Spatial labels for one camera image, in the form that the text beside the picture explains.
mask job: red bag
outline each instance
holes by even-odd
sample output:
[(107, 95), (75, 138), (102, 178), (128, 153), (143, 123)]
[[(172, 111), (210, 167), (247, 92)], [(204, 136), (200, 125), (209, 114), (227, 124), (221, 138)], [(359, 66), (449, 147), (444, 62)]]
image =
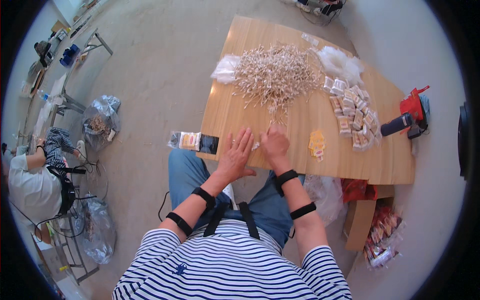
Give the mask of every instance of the red bag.
[(361, 179), (342, 179), (343, 203), (357, 200), (377, 200), (377, 187)]

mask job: navy and white striped shirt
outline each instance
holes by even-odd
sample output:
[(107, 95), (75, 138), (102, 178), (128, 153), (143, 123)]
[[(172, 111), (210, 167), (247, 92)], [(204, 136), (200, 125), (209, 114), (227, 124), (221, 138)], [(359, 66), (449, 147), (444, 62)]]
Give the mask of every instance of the navy and white striped shirt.
[(332, 250), (307, 253), (302, 268), (283, 257), (278, 243), (245, 222), (220, 221), (204, 238), (206, 225), (186, 242), (169, 229), (147, 232), (112, 298), (126, 299), (351, 299)]

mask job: embroidered logo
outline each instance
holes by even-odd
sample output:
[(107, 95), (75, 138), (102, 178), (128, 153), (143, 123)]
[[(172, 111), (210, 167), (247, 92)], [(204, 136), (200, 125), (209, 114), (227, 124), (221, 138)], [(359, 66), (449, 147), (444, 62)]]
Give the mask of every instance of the embroidered logo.
[(172, 274), (176, 274), (176, 275), (183, 275), (183, 271), (185, 271), (187, 269), (187, 265), (186, 264), (179, 264), (177, 265), (177, 267), (175, 268), (177, 271), (174, 272), (172, 271)]

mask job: blue jeans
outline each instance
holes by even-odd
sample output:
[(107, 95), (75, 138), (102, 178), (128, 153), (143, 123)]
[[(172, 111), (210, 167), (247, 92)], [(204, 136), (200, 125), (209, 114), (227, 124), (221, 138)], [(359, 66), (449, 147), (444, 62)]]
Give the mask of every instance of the blue jeans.
[[(259, 192), (248, 204), (252, 212), (253, 219), (257, 227), (268, 233), (283, 248), (288, 240), (288, 234), (293, 226), (290, 217), (287, 200), (280, 197), (276, 191), (272, 178), (275, 174), (270, 171), (270, 175)], [(195, 152), (181, 149), (173, 149), (168, 157), (168, 188), (170, 189), (170, 199), (172, 210), (182, 203), (193, 190), (201, 186), (208, 178), (210, 173), (204, 162), (195, 155)], [(304, 175), (299, 176), (303, 184)], [(223, 192), (216, 197), (215, 208), (220, 203), (230, 203), (230, 198)], [(210, 223), (214, 210), (203, 214), (193, 228), (194, 230)], [(224, 218), (243, 220), (239, 210), (225, 211)]]

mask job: pile of cotton swabs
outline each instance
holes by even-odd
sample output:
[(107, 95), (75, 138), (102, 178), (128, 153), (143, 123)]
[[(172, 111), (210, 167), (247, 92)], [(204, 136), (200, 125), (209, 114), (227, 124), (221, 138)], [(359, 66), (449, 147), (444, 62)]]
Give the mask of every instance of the pile of cotton swabs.
[(245, 101), (245, 108), (268, 104), (272, 123), (285, 124), (288, 108), (294, 98), (308, 95), (319, 84), (320, 72), (308, 64), (308, 52), (295, 45), (278, 44), (265, 50), (263, 46), (245, 51), (235, 68), (233, 83)]

